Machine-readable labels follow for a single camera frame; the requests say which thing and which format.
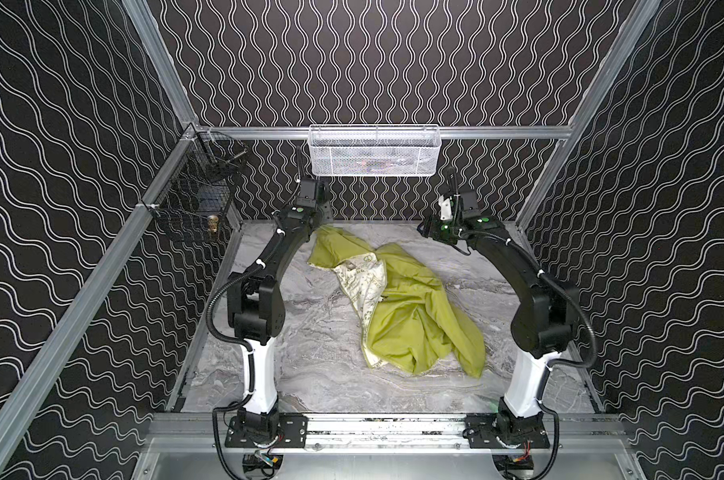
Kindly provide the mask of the green zip-up jacket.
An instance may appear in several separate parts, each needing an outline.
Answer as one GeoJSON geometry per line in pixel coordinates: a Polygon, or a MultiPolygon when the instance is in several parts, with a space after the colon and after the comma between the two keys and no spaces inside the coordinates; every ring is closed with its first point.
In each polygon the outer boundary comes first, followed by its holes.
{"type": "Polygon", "coordinates": [[[442,280],[400,245],[375,248],[344,229],[323,226],[308,263],[336,275],[360,320],[369,368],[390,365],[422,375],[452,355],[465,374],[482,376],[482,332],[451,303],[442,280]]]}

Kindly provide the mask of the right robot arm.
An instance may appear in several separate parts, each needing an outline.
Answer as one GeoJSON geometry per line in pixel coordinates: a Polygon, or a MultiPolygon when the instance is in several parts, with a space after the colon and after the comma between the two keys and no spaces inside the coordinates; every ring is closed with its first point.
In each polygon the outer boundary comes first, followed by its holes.
{"type": "Polygon", "coordinates": [[[465,256],[480,254],[511,285],[519,300],[511,322],[517,358],[499,411],[514,420],[536,417],[546,410],[544,392],[554,367],[595,364],[596,332],[578,288],[545,271],[498,218],[482,211],[478,193],[459,187],[456,169],[448,169],[447,178],[438,211],[428,214],[418,231],[465,256]]]}

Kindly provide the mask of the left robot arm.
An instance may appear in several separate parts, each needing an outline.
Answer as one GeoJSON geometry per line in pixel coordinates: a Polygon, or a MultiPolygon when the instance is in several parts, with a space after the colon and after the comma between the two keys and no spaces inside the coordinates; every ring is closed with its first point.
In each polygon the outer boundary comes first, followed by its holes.
{"type": "Polygon", "coordinates": [[[206,308],[208,333],[241,349],[245,386],[236,410],[246,419],[277,411],[274,345],[286,320],[282,279],[329,216],[325,183],[300,181],[292,202],[273,214],[272,236],[262,252],[244,271],[230,274],[206,308]]]}

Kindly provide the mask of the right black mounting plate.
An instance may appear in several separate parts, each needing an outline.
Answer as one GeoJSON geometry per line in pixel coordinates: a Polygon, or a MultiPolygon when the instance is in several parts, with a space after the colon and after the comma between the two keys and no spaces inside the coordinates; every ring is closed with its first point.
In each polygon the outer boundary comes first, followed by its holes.
{"type": "Polygon", "coordinates": [[[473,414],[464,423],[462,436],[471,449],[548,449],[551,445],[542,414],[527,418],[473,414]]]}

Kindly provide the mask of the black mounting plate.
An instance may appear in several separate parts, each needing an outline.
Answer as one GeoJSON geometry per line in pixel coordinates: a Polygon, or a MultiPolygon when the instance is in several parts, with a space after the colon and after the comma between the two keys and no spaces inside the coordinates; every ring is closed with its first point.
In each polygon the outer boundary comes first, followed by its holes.
{"type": "Polygon", "coordinates": [[[548,449],[551,445],[542,414],[527,418],[473,414],[464,423],[462,436],[471,449],[548,449]]]}
{"type": "Polygon", "coordinates": [[[301,414],[240,412],[228,425],[226,448],[303,448],[308,418],[301,414]]]}

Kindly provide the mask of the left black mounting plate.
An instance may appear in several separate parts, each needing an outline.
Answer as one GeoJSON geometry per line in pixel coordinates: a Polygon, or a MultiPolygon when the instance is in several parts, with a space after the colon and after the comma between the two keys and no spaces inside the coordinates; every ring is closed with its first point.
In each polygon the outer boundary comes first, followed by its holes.
{"type": "Polygon", "coordinates": [[[303,448],[308,418],[301,414],[240,412],[228,425],[226,448],[303,448]]]}

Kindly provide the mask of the white mesh wall basket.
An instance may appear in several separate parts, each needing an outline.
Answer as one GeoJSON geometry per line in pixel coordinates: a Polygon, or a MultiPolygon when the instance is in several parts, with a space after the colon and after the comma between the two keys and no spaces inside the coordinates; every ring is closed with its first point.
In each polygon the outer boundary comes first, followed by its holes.
{"type": "Polygon", "coordinates": [[[307,144],[316,176],[430,177],[442,136],[430,124],[314,124],[307,144]]]}

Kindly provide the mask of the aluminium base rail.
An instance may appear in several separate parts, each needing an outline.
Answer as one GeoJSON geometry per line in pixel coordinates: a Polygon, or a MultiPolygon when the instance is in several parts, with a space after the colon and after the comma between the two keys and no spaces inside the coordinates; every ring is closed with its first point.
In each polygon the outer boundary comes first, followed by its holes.
{"type": "MultiPolygon", "coordinates": [[[[502,454],[525,449],[471,449],[462,436],[469,414],[301,414],[308,418],[303,448],[274,448],[296,454],[502,454]]],[[[630,450],[623,424],[615,415],[561,414],[559,451],[625,453],[630,450]]],[[[554,445],[554,422],[543,420],[551,445],[530,449],[544,453],[554,445]]],[[[148,453],[213,453],[211,416],[201,413],[160,414],[153,421],[144,450],[148,453]]]]}

